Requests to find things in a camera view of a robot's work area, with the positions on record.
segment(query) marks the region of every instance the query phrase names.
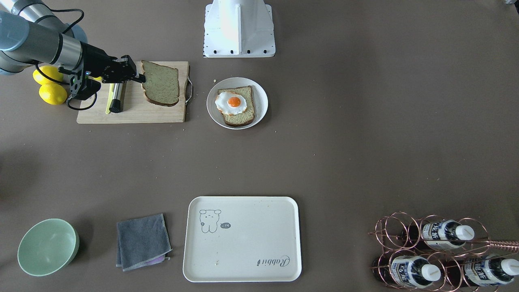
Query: bottle rack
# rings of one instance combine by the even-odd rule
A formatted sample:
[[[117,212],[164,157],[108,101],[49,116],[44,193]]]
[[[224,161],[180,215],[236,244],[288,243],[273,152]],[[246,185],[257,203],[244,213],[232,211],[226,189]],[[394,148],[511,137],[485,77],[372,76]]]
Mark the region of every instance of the bottle rack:
[[[483,224],[473,218],[461,218],[457,221],[461,224],[470,225],[475,232],[473,240],[465,241],[465,244],[458,249],[454,250],[420,250],[417,248],[420,242],[424,241],[421,234],[421,230],[424,224],[428,222],[440,221],[445,218],[438,215],[429,215],[420,219],[415,219],[404,212],[394,212],[388,216],[385,216],[377,221],[375,224],[375,231],[370,232],[370,235],[374,235],[382,247],[382,255],[375,259],[372,266],[374,274],[380,276],[385,285],[389,288],[395,289],[416,289],[396,286],[388,283],[382,274],[383,268],[387,268],[387,264],[383,262],[392,262],[393,258],[398,256],[422,256],[426,258],[431,264],[436,265],[442,272],[442,279],[434,282],[431,286],[426,289],[428,291],[440,291],[440,292],[474,292],[474,291],[494,291],[499,289],[499,286],[495,287],[473,287],[465,280],[462,275],[463,266],[461,262],[464,262],[470,257],[478,257],[488,255],[490,250],[499,250],[501,252],[507,252],[501,254],[499,257],[506,257],[511,255],[519,254],[519,241],[503,241],[503,240],[491,240],[487,229]],[[418,240],[412,241],[409,239],[410,229],[418,230]],[[459,278],[453,278],[452,273],[448,273],[447,270],[459,269]]]

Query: dark bottle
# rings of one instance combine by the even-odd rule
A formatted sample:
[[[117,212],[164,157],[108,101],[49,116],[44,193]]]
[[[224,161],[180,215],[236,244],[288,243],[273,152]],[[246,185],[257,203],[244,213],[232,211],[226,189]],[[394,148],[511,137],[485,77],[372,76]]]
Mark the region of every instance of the dark bottle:
[[[460,280],[460,287],[506,285],[514,281],[514,276],[519,275],[519,261],[496,258],[495,255],[469,258],[465,263],[458,263],[461,270],[454,262],[445,264],[448,267],[447,276],[454,287],[460,284]]]
[[[413,246],[420,239],[418,227],[411,225],[402,231],[401,238],[407,241],[405,247]],[[422,241],[416,244],[416,249],[422,251],[451,250],[461,247],[465,241],[474,238],[474,230],[468,225],[461,225],[454,220],[442,220],[426,223],[421,230]]]
[[[389,258],[376,259],[373,267],[375,278],[390,285],[407,288],[426,288],[441,277],[440,269],[420,256],[399,256],[389,262]]]

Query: green bowl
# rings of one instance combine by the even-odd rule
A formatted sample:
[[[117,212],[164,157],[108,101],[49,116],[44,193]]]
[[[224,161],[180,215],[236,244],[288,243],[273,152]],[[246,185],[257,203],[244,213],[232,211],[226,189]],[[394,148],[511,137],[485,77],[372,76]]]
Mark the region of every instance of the green bowl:
[[[79,236],[67,221],[47,219],[33,226],[18,247],[18,264],[32,276],[46,276],[76,256]]]

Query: folded cloth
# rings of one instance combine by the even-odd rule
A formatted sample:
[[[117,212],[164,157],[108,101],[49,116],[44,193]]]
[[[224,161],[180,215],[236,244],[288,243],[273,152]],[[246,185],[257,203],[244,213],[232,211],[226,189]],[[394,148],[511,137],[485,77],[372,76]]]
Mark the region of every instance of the folded cloth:
[[[117,223],[117,261],[123,271],[163,262],[172,250],[162,213]]]

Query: white plastic stand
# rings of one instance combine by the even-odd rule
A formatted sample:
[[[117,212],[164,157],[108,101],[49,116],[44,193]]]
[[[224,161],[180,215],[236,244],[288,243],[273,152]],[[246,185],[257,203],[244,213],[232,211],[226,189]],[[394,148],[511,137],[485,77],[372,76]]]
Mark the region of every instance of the white plastic stand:
[[[214,0],[206,6],[203,55],[261,58],[276,53],[272,7],[263,0]]]

